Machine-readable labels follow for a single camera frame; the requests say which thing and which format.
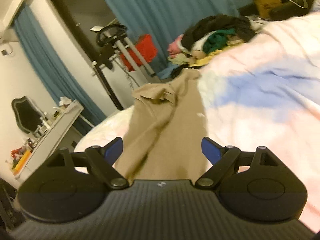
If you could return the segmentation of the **blue curtain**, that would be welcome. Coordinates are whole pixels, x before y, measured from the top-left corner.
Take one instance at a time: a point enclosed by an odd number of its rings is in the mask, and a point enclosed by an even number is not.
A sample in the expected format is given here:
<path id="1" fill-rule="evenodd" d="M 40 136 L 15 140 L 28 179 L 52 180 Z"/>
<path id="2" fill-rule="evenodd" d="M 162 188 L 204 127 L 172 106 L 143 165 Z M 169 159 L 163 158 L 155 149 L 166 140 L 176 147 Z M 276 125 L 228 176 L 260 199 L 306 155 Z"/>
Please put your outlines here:
<path id="1" fill-rule="evenodd" d="M 208 16 L 238 16 L 253 0 L 104 0 L 130 37 L 149 34 L 158 53 L 151 68 L 158 77 L 168 70 L 168 45 Z"/>
<path id="2" fill-rule="evenodd" d="M 69 72 L 49 42 L 30 7 L 23 4 L 12 22 L 21 46 L 33 70 L 55 103 L 66 96 L 84 107 L 82 115 L 94 126 L 106 115 Z"/>

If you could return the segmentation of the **pile of mixed clothes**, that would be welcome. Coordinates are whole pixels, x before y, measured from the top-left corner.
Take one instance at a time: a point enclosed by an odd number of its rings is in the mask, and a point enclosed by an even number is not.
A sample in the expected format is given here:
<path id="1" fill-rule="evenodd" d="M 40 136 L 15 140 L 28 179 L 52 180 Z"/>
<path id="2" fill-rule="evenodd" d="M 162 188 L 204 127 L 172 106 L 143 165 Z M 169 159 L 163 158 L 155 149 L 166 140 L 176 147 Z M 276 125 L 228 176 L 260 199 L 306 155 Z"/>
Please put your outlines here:
<path id="1" fill-rule="evenodd" d="M 268 20 L 257 15 L 218 14 L 200 20 L 169 44 L 168 66 L 163 77 L 173 79 L 182 68 L 205 66 L 225 50 L 249 42 L 267 24 Z"/>

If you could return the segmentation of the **garment steamer stand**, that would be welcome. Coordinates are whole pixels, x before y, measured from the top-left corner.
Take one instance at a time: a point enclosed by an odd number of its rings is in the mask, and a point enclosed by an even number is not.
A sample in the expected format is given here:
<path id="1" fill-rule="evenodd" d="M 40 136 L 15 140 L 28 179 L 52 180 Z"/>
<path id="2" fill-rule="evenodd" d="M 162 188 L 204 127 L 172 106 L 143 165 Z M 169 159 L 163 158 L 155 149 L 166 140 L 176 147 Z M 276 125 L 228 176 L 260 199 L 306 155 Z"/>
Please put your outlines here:
<path id="1" fill-rule="evenodd" d="M 109 24 L 104 27 L 96 25 L 93 26 L 90 31 L 96 34 L 96 43 L 100 48 L 111 47 L 113 49 L 112 55 L 110 53 L 102 53 L 100 57 L 106 57 L 108 62 L 115 61 L 119 64 L 120 68 L 128 76 L 130 82 L 133 81 L 136 86 L 140 86 L 134 77 L 129 74 L 129 69 L 121 59 L 121 55 L 124 55 L 124 58 L 129 62 L 137 75 L 144 79 L 144 82 L 160 83 L 160 79 L 155 71 L 129 39 L 126 26 L 119 23 Z"/>

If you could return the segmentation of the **pastel tie-dye duvet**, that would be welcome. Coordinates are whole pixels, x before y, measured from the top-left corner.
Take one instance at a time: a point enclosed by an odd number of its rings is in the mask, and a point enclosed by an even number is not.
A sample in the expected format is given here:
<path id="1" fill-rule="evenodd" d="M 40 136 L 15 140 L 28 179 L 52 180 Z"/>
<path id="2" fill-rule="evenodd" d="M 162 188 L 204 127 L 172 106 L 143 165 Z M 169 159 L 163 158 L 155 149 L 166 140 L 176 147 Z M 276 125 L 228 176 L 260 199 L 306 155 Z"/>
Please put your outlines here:
<path id="1" fill-rule="evenodd" d="M 300 220 L 319 230 L 319 13 L 273 21 L 215 56 L 198 81 L 208 137 L 268 147 L 306 186 Z"/>

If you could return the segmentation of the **blue curtain left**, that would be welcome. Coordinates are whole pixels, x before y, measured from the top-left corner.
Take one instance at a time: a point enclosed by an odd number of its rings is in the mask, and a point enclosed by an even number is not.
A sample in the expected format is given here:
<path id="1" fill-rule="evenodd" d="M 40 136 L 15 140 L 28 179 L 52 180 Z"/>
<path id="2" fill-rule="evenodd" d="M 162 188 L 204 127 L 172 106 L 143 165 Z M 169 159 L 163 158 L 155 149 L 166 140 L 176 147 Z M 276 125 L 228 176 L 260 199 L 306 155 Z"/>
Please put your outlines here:
<path id="1" fill-rule="evenodd" d="M 49 42 L 30 7 L 23 4 L 12 22 L 21 46 L 33 70 L 55 103 L 66 96 L 84 107 L 82 115 L 94 126 L 106 115 L 69 72 Z"/>

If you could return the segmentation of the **blue curtain right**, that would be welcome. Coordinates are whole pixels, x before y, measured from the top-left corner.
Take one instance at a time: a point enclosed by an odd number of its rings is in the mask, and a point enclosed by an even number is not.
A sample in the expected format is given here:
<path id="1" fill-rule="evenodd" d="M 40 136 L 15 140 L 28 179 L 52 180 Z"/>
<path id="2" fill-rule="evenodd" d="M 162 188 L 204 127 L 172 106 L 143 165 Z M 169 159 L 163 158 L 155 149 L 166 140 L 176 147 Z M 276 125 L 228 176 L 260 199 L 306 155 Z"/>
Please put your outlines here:
<path id="1" fill-rule="evenodd" d="M 151 68 L 158 77 L 168 70 L 168 45 L 208 16 L 238 16 L 253 0 L 104 0 L 130 37 L 149 34 L 158 53 Z"/>

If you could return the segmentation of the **wavy black frame mirror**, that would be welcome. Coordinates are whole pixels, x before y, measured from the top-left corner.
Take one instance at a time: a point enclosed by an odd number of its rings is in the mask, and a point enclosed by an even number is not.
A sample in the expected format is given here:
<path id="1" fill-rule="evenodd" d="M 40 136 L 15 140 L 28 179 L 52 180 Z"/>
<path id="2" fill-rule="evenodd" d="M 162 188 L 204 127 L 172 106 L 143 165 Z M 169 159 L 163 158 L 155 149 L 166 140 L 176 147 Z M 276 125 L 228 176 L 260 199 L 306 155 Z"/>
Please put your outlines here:
<path id="1" fill-rule="evenodd" d="M 35 134 L 39 126 L 42 125 L 42 112 L 27 96 L 12 100 L 11 107 L 19 129 L 26 134 Z"/>

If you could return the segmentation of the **tan printed t-shirt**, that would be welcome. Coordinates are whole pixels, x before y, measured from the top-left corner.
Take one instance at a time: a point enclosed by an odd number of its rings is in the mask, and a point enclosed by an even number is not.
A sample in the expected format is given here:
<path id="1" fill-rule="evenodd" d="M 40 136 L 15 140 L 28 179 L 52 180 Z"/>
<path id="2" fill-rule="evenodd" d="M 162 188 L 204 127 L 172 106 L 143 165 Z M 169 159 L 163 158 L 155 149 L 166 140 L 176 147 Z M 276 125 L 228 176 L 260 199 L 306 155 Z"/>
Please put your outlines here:
<path id="1" fill-rule="evenodd" d="M 207 118 L 197 87 L 200 77 L 198 70 L 184 69 L 169 83 L 147 84 L 134 92 L 124 151 L 115 163 L 129 183 L 195 182 L 206 172 L 201 141 L 207 135 Z"/>

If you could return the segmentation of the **red cloth bag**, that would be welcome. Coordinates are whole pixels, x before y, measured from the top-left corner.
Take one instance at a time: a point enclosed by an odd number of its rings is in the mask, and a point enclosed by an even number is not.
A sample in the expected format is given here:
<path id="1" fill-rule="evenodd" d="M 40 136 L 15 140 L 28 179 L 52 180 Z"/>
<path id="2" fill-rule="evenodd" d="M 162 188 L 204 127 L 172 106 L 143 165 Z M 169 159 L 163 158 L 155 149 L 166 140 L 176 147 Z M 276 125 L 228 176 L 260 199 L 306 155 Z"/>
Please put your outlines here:
<path id="1" fill-rule="evenodd" d="M 140 35 L 138 41 L 134 44 L 136 49 L 142 55 L 144 60 L 147 63 L 153 61 L 153 59 L 157 56 L 158 50 L 152 41 L 152 37 L 150 34 Z M 131 48 L 128 49 L 130 56 L 133 58 L 137 66 L 141 67 L 143 65 L 142 61 L 137 57 L 137 55 L 133 52 Z M 120 53 L 120 58 L 123 64 L 125 64 L 127 70 L 129 72 L 133 72 L 134 68 L 126 59 L 123 53 Z"/>

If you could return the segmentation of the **tissue box on table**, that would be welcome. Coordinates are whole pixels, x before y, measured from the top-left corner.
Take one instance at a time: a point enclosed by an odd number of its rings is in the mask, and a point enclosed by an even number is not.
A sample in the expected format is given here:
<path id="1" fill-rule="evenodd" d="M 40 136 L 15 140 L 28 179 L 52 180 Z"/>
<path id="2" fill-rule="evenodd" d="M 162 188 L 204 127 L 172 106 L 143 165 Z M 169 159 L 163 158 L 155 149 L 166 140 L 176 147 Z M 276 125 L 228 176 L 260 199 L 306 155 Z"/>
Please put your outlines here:
<path id="1" fill-rule="evenodd" d="M 70 105 L 71 103 L 73 102 L 72 99 L 66 97 L 66 96 L 62 96 L 60 97 L 60 101 L 59 101 L 59 106 L 62 107 L 62 106 L 68 106 Z"/>

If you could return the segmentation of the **white dressing table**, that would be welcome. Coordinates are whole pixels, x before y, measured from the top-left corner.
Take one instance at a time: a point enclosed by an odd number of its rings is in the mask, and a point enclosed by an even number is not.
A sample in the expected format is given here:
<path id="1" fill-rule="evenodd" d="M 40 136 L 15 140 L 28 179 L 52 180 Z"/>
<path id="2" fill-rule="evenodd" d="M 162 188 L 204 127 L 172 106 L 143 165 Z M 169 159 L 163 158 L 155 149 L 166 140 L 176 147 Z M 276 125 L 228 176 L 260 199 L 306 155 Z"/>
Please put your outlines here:
<path id="1" fill-rule="evenodd" d="M 40 140 L 30 157 L 22 166 L 15 179 L 23 183 L 58 148 L 66 147 L 73 151 L 83 135 L 73 126 L 84 107 L 73 101 L 53 122 L 50 130 Z"/>

